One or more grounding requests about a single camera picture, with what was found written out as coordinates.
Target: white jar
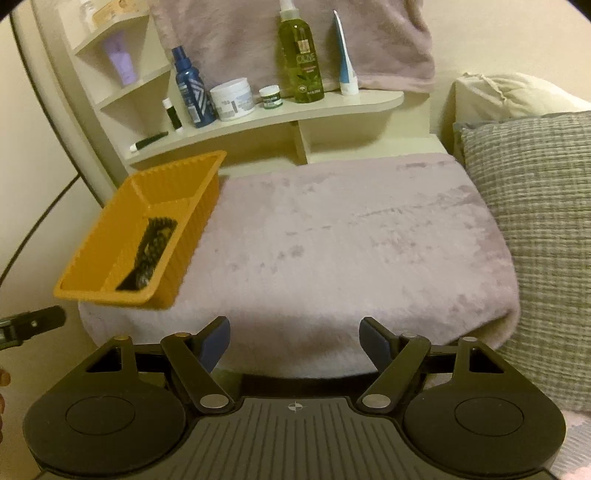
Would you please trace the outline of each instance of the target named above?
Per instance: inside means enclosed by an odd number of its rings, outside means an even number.
[[[248,115],[255,109],[251,86],[246,78],[222,83],[210,90],[220,120],[227,122]]]

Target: small green jar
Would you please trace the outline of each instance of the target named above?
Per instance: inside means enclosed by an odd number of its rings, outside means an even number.
[[[281,98],[281,91],[278,85],[269,85],[259,90],[261,95],[262,105],[267,110],[277,108],[283,105],[283,99]]]

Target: pillow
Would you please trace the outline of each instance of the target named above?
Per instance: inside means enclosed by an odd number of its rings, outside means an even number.
[[[454,126],[514,259],[521,320],[499,350],[561,408],[591,410],[591,112]]]
[[[456,121],[503,120],[591,110],[591,102],[523,73],[464,74],[456,85]]]

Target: blue spray bottle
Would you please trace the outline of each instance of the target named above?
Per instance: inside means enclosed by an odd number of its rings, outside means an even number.
[[[191,119],[197,128],[205,127],[216,119],[205,85],[182,47],[173,48],[174,65],[177,69],[177,85]]]

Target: cosmetic products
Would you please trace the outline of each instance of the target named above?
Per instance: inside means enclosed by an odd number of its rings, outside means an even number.
[[[347,51],[347,44],[345,43],[343,25],[340,22],[339,14],[336,10],[333,10],[333,12],[335,13],[336,33],[340,48],[340,92],[343,95],[357,95],[359,93],[357,74],[351,65],[351,59],[349,58],[349,52]]]
[[[179,135],[183,133],[183,124],[178,118],[177,110],[174,107],[173,103],[170,101],[170,98],[165,98],[164,100],[162,100],[162,106],[166,110],[168,118],[170,118],[170,122],[173,125],[174,131]]]
[[[93,15],[97,27],[114,20],[118,15],[131,14],[139,11],[135,0],[111,0]]]
[[[129,147],[129,151],[131,153],[136,153],[138,150],[141,150],[142,148],[147,147],[151,143],[156,142],[156,140],[160,140],[162,137],[166,137],[166,135],[168,135],[168,132],[162,132],[151,137],[144,138],[143,140],[140,140],[139,142],[136,142],[133,145],[131,145]]]
[[[294,100],[297,103],[322,100],[324,89],[310,26],[300,18],[292,0],[280,1],[279,39]]]
[[[270,110],[283,105],[283,99],[281,98],[281,91],[278,85],[269,85],[259,90],[261,95],[263,108]]]
[[[235,120],[255,109],[251,86],[246,78],[231,80],[211,89],[213,104],[220,120]]]
[[[173,48],[174,65],[177,69],[176,81],[189,115],[197,128],[205,127],[216,119],[213,106],[207,95],[205,85],[182,46]]]
[[[121,83],[125,86],[137,82],[138,76],[135,73],[134,64],[131,61],[131,55],[127,51],[124,35],[124,30],[113,33],[109,38],[103,40],[103,48],[109,56],[113,67],[117,70],[121,78]]]
[[[84,25],[85,29],[88,33],[94,32],[96,30],[95,21],[92,19],[93,15],[96,13],[95,5],[92,3],[92,0],[79,0],[80,1],[80,20]]]

